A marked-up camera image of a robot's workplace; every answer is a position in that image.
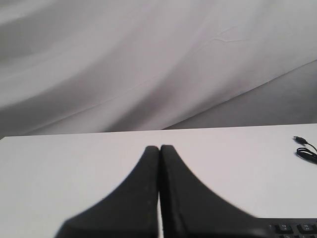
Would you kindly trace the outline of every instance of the white fabric backdrop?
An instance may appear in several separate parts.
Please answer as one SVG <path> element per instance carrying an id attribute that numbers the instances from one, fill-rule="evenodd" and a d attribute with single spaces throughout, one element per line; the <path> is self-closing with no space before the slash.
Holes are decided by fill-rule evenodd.
<path id="1" fill-rule="evenodd" d="M 317 59 L 315 0 L 2 0 L 0 134 L 162 129 Z"/>

